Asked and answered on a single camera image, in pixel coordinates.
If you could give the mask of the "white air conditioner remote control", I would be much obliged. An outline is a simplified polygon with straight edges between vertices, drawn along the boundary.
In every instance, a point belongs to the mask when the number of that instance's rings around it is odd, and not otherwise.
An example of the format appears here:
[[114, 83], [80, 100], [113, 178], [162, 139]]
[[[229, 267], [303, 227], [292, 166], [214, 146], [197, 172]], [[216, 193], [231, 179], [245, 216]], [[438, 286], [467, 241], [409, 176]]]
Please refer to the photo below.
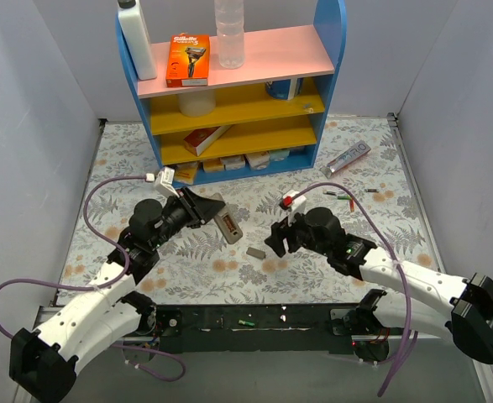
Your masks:
[[239, 227], [237, 221], [235, 220], [233, 214], [229, 210], [228, 204], [223, 199], [220, 193], [213, 194], [212, 198], [224, 203], [224, 207], [213, 219], [214, 222], [217, 224], [218, 229], [220, 230], [228, 244], [237, 243], [243, 237], [243, 232]]

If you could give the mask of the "red AAA battery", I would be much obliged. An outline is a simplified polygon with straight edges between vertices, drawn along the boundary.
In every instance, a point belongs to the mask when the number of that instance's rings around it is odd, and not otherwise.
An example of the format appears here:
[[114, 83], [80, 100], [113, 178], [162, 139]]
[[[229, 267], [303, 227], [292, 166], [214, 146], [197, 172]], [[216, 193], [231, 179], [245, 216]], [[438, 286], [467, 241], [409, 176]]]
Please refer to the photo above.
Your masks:
[[237, 233], [237, 225], [229, 214], [223, 216], [223, 222], [226, 224], [228, 230], [232, 234]]

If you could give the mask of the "grey remote battery cover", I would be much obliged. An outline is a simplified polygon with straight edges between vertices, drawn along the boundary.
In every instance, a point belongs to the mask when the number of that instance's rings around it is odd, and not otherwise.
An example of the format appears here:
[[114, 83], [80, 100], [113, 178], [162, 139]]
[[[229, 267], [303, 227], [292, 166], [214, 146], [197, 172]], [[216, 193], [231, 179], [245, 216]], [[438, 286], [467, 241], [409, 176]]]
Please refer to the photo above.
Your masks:
[[256, 249], [256, 248], [252, 248], [252, 247], [247, 248], [246, 254], [248, 256], [254, 257], [256, 259], [265, 259], [265, 257], [266, 257], [265, 251], [260, 250], [260, 249]]

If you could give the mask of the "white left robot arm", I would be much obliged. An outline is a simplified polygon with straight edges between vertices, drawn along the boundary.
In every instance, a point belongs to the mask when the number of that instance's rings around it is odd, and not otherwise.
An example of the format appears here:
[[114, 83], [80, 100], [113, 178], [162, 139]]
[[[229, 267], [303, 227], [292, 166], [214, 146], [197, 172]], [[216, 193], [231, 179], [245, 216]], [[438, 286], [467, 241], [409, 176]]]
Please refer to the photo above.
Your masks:
[[34, 330], [13, 335], [10, 378], [40, 402], [59, 402], [81, 370], [120, 337], [150, 334], [156, 324], [153, 304], [136, 285], [157, 264], [160, 246], [183, 228], [210, 222], [225, 206], [186, 187], [172, 192], [165, 204], [138, 202], [89, 290]]

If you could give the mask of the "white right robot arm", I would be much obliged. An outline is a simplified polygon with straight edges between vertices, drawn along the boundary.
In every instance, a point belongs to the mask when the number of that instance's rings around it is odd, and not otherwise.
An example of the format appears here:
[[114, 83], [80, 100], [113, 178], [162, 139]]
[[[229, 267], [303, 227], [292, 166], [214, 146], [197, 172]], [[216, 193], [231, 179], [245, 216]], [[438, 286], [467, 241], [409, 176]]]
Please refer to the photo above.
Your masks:
[[447, 275], [412, 262], [396, 261], [368, 239], [346, 233], [326, 207], [297, 213], [270, 227], [265, 239], [278, 256], [304, 248], [322, 255], [341, 275], [403, 294], [402, 306], [389, 293], [357, 313], [359, 327], [409, 327], [454, 343], [470, 358], [493, 364], [493, 279]]

